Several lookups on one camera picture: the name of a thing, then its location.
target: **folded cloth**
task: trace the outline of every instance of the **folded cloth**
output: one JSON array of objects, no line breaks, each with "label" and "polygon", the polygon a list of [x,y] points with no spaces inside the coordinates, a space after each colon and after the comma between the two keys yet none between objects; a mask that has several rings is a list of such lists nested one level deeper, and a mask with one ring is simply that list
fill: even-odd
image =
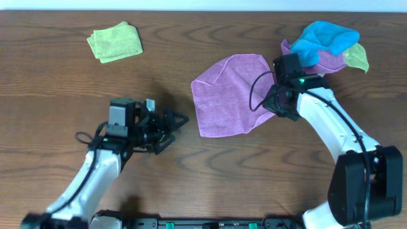
[{"label": "folded cloth", "polygon": [[[285,39],[281,43],[281,51],[283,55],[291,53],[291,45]],[[332,55],[330,51],[318,50],[319,62],[312,67],[303,67],[303,70],[307,74],[326,74],[335,73],[347,66],[343,54],[340,53],[337,56]]]},{"label": "folded cloth", "polygon": [[365,73],[368,72],[369,62],[366,51],[359,43],[343,51],[343,57],[349,67],[357,67],[364,70]]},{"label": "folded cloth", "polygon": [[[249,133],[274,114],[263,107],[252,112],[249,94],[254,80],[269,71],[266,60],[257,54],[236,54],[225,58],[191,83],[202,137],[226,137]],[[256,106],[274,84],[272,74],[264,75],[254,87]]]},{"label": "folded cloth", "polygon": [[87,39],[101,63],[123,59],[143,52],[135,27],[122,22],[112,28],[94,31]]},{"label": "folded cloth", "polygon": [[317,21],[304,29],[290,50],[298,54],[302,67],[310,67],[319,63],[318,50],[329,50],[337,56],[358,40],[359,33],[353,29]]}]

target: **light green cloth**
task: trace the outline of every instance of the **light green cloth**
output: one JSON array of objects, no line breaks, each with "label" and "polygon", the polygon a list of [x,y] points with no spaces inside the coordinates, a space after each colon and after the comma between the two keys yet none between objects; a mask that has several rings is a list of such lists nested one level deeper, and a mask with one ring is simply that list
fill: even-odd
[{"label": "light green cloth", "polygon": [[359,43],[343,51],[343,58],[349,67],[357,67],[364,70],[365,73],[368,72],[369,63],[366,57],[366,51]]},{"label": "light green cloth", "polygon": [[131,57],[142,53],[142,46],[135,27],[122,22],[112,28],[94,31],[88,43],[101,63]]}]

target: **robotic arm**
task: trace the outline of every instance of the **robotic arm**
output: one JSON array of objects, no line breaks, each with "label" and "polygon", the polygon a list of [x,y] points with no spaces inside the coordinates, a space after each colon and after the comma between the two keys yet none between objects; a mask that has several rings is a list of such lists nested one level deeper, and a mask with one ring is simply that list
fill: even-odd
[{"label": "robotic arm", "polygon": [[[72,183],[44,214],[28,214],[22,228],[341,229],[369,226],[370,220],[399,214],[401,153],[394,146],[380,146],[364,133],[341,108],[328,83],[319,75],[302,71],[297,54],[282,56],[273,63],[276,85],[262,101],[263,107],[279,117],[306,119],[328,147],[336,167],[327,202],[299,218],[272,216],[261,221],[133,219],[113,211],[93,216],[132,154],[159,154],[175,141],[171,133],[188,121],[169,109],[160,117],[155,113],[155,102],[149,99],[144,104],[114,99],[109,121],[102,123],[93,137],[86,135],[90,142],[79,139],[88,144],[88,153]],[[101,136],[105,126],[106,134]]]}]

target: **purple cloth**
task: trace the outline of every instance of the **purple cloth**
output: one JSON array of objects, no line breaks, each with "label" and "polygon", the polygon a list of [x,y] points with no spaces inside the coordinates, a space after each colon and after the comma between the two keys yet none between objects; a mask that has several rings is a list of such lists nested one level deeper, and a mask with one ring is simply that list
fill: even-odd
[{"label": "purple cloth", "polygon": [[[283,55],[290,54],[291,45],[285,39],[281,43],[281,51]],[[345,59],[343,54],[340,53],[337,56],[332,55],[330,51],[318,50],[319,62],[318,64],[311,67],[303,67],[303,70],[307,74],[320,74],[320,73],[335,73],[344,67],[346,67]]]},{"label": "purple cloth", "polygon": [[[247,134],[274,114],[260,107],[249,109],[249,93],[254,80],[269,71],[266,60],[257,54],[236,54],[225,58],[191,83],[193,100],[202,137]],[[273,75],[264,75],[254,87],[252,106],[267,95]]]}]

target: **wood grain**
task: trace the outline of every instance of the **wood grain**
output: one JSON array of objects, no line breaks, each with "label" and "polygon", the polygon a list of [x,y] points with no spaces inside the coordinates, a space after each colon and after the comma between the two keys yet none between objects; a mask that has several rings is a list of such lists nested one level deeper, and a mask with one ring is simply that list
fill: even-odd
[{"label": "wood grain", "polygon": [[[120,96],[155,99],[191,121],[160,156],[134,155],[99,209],[261,218],[316,207],[335,165],[306,121],[275,117],[246,135],[201,138],[190,89],[236,53],[271,63],[284,38],[316,20],[360,32],[369,72],[348,67],[326,78],[359,126],[406,158],[405,14],[0,11],[0,228],[18,227],[65,190],[85,155],[75,132],[93,132]],[[144,53],[101,64],[86,38],[121,21],[137,27]],[[400,216],[373,226],[407,228],[403,200]]]}]

